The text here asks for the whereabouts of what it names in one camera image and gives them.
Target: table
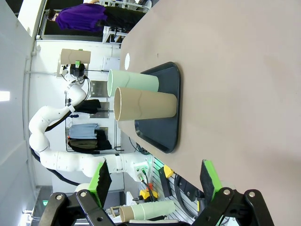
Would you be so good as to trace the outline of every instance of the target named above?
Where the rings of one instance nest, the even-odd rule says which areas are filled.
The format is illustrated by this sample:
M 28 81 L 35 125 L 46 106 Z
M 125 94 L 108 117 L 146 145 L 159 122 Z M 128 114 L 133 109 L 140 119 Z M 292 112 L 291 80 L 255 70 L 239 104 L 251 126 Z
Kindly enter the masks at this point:
M 212 160 L 225 185 L 262 192 L 275 225 L 298 225 L 299 3 L 162 0 L 123 40 L 121 70 L 127 53 L 131 72 L 178 64 L 180 140 L 164 154 L 136 135 L 134 121 L 119 128 L 199 188 L 202 159 Z

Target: cable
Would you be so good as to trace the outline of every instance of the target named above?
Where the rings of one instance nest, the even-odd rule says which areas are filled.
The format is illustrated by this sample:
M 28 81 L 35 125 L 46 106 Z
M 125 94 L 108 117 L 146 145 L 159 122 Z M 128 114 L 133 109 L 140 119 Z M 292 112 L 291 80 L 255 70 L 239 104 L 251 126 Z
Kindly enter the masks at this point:
M 228 222 L 229 222 L 230 218 L 228 218 L 224 223 L 222 223 L 220 226 L 225 226 Z
M 41 162 L 41 161 L 40 161 L 40 157 L 35 153 L 35 151 L 32 149 L 32 147 L 29 146 L 29 148 L 30 148 L 30 151 L 31 151 L 33 157 L 34 157 L 37 161 Z M 74 186 L 80 185 L 80 184 L 77 183 L 77 182 L 74 182 L 74 181 L 71 181 L 71 180 L 68 180 L 68 179 L 64 178 L 64 177 L 62 176 L 62 174 L 60 174 L 59 172 L 57 172 L 57 171 L 54 170 L 54 169 L 48 169 L 48 168 L 46 168 L 46 169 L 49 170 L 50 172 L 52 172 L 54 175 L 56 175 L 61 181 L 64 181 L 64 182 L 66 182 L 66 183 L 68 183 L 68 184 L 71 184 L 71 185 L 74 185 Z
M 60 124 L 61 122 L 63 122 L 64 120 L 66 120 L 68 118 L 68 116 L 72 114 L 71 111 L 69 111 L 67 114 L 65 114 L 59 121 L 57 121 L 56 123 L 53 123 L 51 126 L 48 126 L 45 130 L 45 132 L 48 132 L 50 130 L 52 130 L 54 127 L 56 127 L 58 124 Z
M 60 74 L 60 75 L 63 77 L 63 79 L 65 79 L 65 77 L 62 74 Z M 67 81 L 67 80 L 65 79 L 65 81 Z
M 133 146 L 133 148 L 135 149 L 135 151 L 134 151 L 134 152 L 136 152 L 136 151 L 137 151 L 138 144 L 137 144 L 137 146 L 136 146 L 136 147 L 134 147 L 134 145 L 133 145 L 133 143 L 132 143 L 132 141 L 131 141 L 131 138 L 129 137 L 128 139 L 130 140 L 130 142 L 131 142 L 131 145 L 132 145 L 132 146 Z
M 152 202 L 155 202 L 156 199 L 155 199 L 155 197 L 152 193 L 152 190 L 151 190 L 150 186 L 148 185 L 149 184 L 149 179 L 147 178 L 145 170 L 142 170 L 142 173 L 145 175 L 145 178 L 146 178 L 147 188 L 149 189 L 149 192 L 150 192 L 150 199 L 152 200 Z
M 107 70 L 85 70 L 85 71 L 88 71 L 88 72 L 109 72 Z
M 142 180 L 141 182 L 148 188 L 148 190 L 149 190 L 149 192 L 150 192 L 150 200 L 151 200 L 152 202 L 155 202 L 156 199 L 155 199 L 155 197 L 154 197 L 154 195 L 153 195 L 153 193 L 152 193 L 152 191 L 151 191 L 150 186 L 149 186 L 148 184 L 146 184 L 144 180 Z
M 144 148 L 142 148 L 138 143 L 136 143 L 136 144 L 137 144 L 137 148 L 138 148 L 137 151 L 139 151 L 141 154 L 144 154 L 144 155 L 150 154 L 148 151 L 146 151 Z
M 87 91 L 87 95 L 86 95 L 85 100 L 87 100 L 89 98 L 89 94 L 91 92 L 91 80 L 88 77 L 86 77 L 86 79 L 88 79 L 89 83 L 88 83 L 88 91 Z
M 174 191 L 175 191 L 175 196 L 180 204 L 180 206 L 182 207 L 183 211 L 191 218 L 195 219 L 197 218 L 196 215 L 194 215 L 194 213 L 192 213 L 185 205 L 183 202 L 183 199 L 181 197 L 181 192 L 180 192 L 180 188 L 179 188 L 179 182 L 180 182 L 181 176 L 179 174 L 175 175 L 174 178 Z
M 80 83 L 79 79 L 77 78 L 77 82 L 78 82 L 80 85 L 84 84 L 84 82 L 85 82 L 85 79 L 83 79 L 82 81 L 83 81 L 83 82 L 82 82 L 82 83 Z

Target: black tray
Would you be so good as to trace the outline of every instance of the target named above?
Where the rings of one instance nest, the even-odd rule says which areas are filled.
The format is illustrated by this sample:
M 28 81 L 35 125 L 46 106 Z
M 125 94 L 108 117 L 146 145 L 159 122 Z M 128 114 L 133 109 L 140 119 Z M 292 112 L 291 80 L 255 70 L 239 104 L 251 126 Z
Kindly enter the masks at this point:
M 157 76 L 159 79 L 158 92 L 172 93 L 178 99 L 177 113 L 173 118 L 135 120 L 136 133 L 140 138 L 164 153 L 170 153 L 177 144 L 179 132 L 181 100 L 179 69 L 175 63 L 168 62 L 141 73 Z

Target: yellow connector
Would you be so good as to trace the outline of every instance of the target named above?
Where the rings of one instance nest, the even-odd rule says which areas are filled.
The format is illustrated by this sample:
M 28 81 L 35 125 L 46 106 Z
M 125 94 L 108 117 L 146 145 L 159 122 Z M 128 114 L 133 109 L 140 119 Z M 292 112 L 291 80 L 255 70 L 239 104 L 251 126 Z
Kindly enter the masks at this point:
M 170 178 L 174 173 L 174 171 L 171 168 L 169 168 L 167 165 L 164 165 L 163 169 L 164 169 L 164 173 L 165 173 L 166 178 Z
M 154 190 L 152 190 L 152 194 L 155 198 L 158 198 L 158 193 L 155 192 Z M 142 195 L 143 199 L 146 200 L 150 196 L 150 193 L 149 193 L 149 191 L 144 189 L 144 190 L 140 190 L 139 195 Z

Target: purple shirt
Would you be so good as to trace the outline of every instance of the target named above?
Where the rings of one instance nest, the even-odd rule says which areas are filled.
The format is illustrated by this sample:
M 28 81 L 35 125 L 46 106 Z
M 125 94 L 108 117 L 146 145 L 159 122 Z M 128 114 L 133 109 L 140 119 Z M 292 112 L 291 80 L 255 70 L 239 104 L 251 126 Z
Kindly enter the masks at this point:
M 89 32 L 102 31 L 103 28 L 95 26 L 100 20 L 106 20 L 105 7 L 98 4 L 84 3 L 78 6 L 64 8 L 57 16 L 55 22 L 61 29 L 84 30 Z

